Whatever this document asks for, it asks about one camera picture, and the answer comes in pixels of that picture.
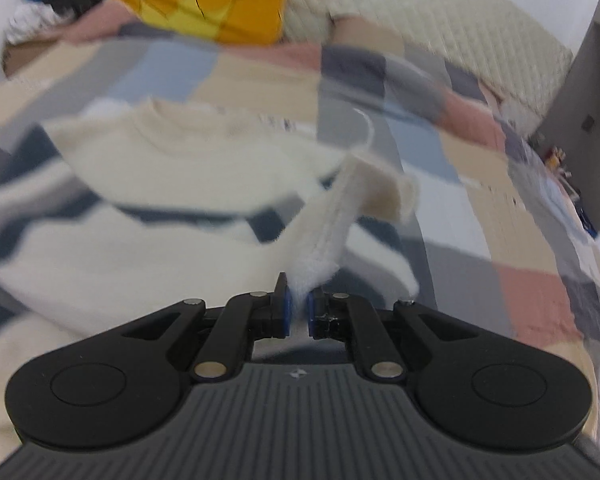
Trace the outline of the cream striped knit sweater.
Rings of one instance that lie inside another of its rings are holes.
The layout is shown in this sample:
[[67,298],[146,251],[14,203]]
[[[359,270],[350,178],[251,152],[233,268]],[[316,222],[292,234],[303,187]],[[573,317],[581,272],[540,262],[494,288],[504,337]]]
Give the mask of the cream striped knit sweater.
[[417,183],[376,110],[317,122],[149,99],[0,142],[0,462],[24,362],[167,304],[222,304],[285,273],[294,298],[334,282],[414,298],[400,237]]

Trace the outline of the white crumpled clothing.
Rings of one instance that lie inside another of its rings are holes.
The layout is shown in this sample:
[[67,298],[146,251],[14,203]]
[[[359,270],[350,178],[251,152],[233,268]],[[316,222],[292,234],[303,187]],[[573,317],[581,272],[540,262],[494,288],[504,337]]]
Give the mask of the white crumpled clothing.
[[19,3],[5,27],[4,39],[9,44],[22,44],[41,32],[68,25],[75,18],[73,10],[57,13],[52,6],[42,2]]

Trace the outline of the patchwork colour block duvet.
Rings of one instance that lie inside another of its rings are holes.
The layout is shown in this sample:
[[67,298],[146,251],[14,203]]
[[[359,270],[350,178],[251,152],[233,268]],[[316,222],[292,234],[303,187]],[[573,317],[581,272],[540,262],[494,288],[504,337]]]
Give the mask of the patchwork colour block duvet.
[[0,463],[21,364],[279,273],[562,356],[600,446],[600,252],[566,192],[475,76],[340,18],[264,48],[133,24],[0,85]]

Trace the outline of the yellow pump bottle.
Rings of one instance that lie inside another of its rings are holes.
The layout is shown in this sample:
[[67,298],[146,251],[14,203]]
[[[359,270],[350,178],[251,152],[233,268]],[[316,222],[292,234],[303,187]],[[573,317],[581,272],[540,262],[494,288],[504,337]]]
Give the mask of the yellow pump bottle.
[[557,171],[562,163],[564,162],[566,157],[566,153],[562,148],[558,148],[558,146],[553,146],[548,152],[545,159],[545,166],[550,171]]

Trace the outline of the patchwork pillow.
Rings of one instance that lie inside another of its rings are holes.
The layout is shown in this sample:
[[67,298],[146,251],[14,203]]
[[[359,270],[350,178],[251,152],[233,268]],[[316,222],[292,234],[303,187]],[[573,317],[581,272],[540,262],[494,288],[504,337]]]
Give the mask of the patchwork pillow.
[[473,73],[362,16],[338,15],[332,18],[329,41],[404,58],[461,96],[483,102],[494,114],[500,112],[501,98]]

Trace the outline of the grey wardrobe niche cabinet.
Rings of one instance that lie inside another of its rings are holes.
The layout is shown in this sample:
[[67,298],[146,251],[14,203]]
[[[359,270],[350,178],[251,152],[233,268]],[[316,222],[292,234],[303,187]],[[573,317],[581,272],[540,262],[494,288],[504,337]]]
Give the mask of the grey wardrobe niche cabinet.
[[600,230],[600,25],[588,30],[567,78],[539,128],[542,149],[566,153],[585,212]]

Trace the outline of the cream quilted headboard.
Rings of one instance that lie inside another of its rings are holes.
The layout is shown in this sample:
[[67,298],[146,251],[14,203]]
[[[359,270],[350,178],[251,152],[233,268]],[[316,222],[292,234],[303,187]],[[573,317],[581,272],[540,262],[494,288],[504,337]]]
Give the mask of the cream quilted headboard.
[[338,15],[398,32],[486,82],[505,119],[532,136],[565,81],[573,55],[510,0],[287,0],[284,34],[323,41]]

